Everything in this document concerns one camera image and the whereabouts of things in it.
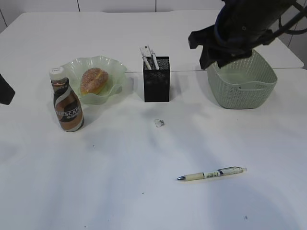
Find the bottle label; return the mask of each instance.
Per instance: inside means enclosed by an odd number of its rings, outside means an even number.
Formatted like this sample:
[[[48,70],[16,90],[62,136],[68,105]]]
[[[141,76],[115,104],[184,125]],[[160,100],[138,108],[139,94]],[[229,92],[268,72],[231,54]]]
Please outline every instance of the bottle label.
[[[83,125],[84,117],[80,101],[68,83],[55,91],[54,109],[65,131],[73,132]]]

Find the glass bowl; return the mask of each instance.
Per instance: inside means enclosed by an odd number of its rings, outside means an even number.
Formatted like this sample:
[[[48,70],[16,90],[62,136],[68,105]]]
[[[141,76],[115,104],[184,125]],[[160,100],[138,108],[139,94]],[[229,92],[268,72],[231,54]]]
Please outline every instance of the glass bowl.
[[[121,92],[122,86],[126,81],[125,72],[127,68],[119,61],[105,56],[80,57],[62,65],[62,67],[68,73],[72,89],[84,104],[102,104],[106,102],[110,96]],[[105,70],[109,74],[109,79],[99,94],[88,93],[82,96],[80,92],[81,78],[91,68]]]

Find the woven plastic basket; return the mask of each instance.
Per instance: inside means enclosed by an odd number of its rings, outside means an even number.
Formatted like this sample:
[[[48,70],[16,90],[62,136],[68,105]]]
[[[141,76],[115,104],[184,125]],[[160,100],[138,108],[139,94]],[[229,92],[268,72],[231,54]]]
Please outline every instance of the woven plastic basket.
[[[215,62],[207,69],[217,102],[227,109],[252,109],[262,105],[277,82],[274,70],[255,50],[250,58],[222,68]]]

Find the pen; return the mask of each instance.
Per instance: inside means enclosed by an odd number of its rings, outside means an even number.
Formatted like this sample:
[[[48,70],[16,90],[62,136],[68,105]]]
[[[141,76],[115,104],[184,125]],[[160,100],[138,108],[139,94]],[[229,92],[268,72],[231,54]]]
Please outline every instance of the pen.
[[[142,49],[140,48],[140,51],[141,51],[141,54],[142,54],[142,58],[143,58],[143,61],[145,62],[145,65],[147,67],[148,70],[152,70],[152,68],[150,67],[149,65],[149,62],[147,60],[147,57],[146,55],[143,53]]]
[[[149,52],[150,52],[150,56],[152,56],[152,59],[154,60],[154,66],[155,66],[155,69],[159,69],[159,65],[158,65],[158,61],[157,61],[157,57],[154,53],[154,51],[152,49],[149,48],[149,45],[147,45],[148,49],[149,49]]]
[[[217,171],[214,171],[214,172],[208,172],[208,173],[200,172],[196,174],[185,175],[185,176],[178,177],[177,180],[193,181],[193,180],[200,180],[200,179],[206,179],[206,178],[217,177],[217,176],[226,176],[226,175],[231,175],[231,174],[236,174],[236,173],[242,173],[246,171],[247,171],[247,168],[229,167],[229,168],[224,168],[224,169],[218,169]]]

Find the wall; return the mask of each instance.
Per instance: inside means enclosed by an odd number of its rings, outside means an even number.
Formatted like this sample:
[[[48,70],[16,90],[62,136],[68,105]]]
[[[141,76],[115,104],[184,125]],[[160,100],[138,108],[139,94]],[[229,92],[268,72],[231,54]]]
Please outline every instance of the wall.
[[[306,5],[307,0],[297,0]],[[103,12],[167,12],[172,10],[221,9],[221,0],[0,0],[0,32],[10,25],[23,12],[67,12],[67,11],[103,11]],[[297,14],[292,7],[283,16],[283,24]],[[307,28],[305,18],[292,29]],[[278,29],[276,22],[272,30]],[[279,37],[304,63],[307,68],[307,34]]]
[[[0,33],[6,28],[6,24],[2,17],[2,12],[0,11]]]

